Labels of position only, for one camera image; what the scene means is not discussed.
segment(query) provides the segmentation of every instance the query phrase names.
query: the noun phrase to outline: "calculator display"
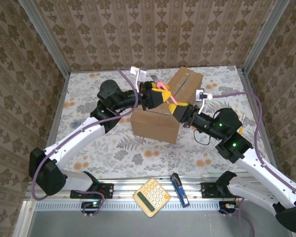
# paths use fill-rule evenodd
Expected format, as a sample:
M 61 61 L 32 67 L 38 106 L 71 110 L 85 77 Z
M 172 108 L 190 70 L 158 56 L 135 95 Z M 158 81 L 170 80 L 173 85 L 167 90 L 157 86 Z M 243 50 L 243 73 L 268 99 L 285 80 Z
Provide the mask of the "calculator display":
M 146 205 L 146 207 L 148 207 L 149 211 L 153 212 L 155 210 L 155 208 L 151 205 L 151 203 L 147 200 L 147 198 L 145 198 L 142 192 L 138 192 L 137 196 Z

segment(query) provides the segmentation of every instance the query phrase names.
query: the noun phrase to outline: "blue utility knife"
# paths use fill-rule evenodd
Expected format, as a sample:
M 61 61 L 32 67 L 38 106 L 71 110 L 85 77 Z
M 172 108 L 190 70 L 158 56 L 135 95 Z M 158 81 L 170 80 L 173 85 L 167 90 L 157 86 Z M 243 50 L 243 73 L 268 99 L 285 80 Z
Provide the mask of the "blue utility knife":
M 179 175 L 177 173 L 173 173 L 171 175 L 171 181 L 172 181 L 174 189 L 176 190 L 177 195 L 178 195 L 178 197 L 180 199 L 182 207 L 189 206 L 189 202 L 188 202 L 187 196 L 185 194 L 185 191 L 183 189 L 183 186 L 182 186 L 181 180 L 179 178 Z

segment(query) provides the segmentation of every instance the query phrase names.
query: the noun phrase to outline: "cable connector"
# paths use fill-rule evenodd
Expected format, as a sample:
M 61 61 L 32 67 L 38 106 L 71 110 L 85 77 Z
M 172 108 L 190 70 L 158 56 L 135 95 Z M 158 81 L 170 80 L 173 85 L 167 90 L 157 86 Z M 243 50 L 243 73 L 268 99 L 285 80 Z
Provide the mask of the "cable connector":
M 197 102 L 202 102 L 202 106 L 199 109 L 198 114 L 201 114 L 201 112 L 205 106 L 205 100 L 212 100 L 212 99 L 213 99 L 213 94 L 205 93 L 205 89 L 201 88 L 199 90 L 196 90 L 195 100 Z
M 234 205 L 234 204 L 228 204 L 228 203 L 225 205 L 225 207 L 226 208 L 231 208 L 231 209 L 239 209 L 239 206 Z

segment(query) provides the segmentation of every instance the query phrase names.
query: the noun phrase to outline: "patterned wallpaper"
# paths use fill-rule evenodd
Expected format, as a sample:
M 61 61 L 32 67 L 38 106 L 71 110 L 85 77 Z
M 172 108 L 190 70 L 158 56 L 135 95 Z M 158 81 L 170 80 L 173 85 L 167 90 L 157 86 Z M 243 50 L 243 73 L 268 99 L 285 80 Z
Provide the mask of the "patterned wallpaper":
M 11 236 L 64 78 L 17 0 L 0 0 L 0 236 Z
M 71 71 L 242 67 L 275 0 L 34 0 Z
M 279 168 L 296 181 L 296 1 L 291 0 L 249 73 Z

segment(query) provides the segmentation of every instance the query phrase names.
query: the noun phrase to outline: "cardboard box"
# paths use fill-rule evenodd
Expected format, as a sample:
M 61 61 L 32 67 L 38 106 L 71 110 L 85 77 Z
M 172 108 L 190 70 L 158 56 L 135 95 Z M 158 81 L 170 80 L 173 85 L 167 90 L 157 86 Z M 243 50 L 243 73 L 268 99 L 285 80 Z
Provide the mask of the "cardboard box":
M 178 102 L 195 102 L 195 91 L 201 87 L 203 75 L 181 67 L 168 85 Z M 130 122 L 134 135 L 161 142 L 177 142 L 180 123 L 171 115 L 168 104 L 143 111 L 141 106 L 132 113 Z

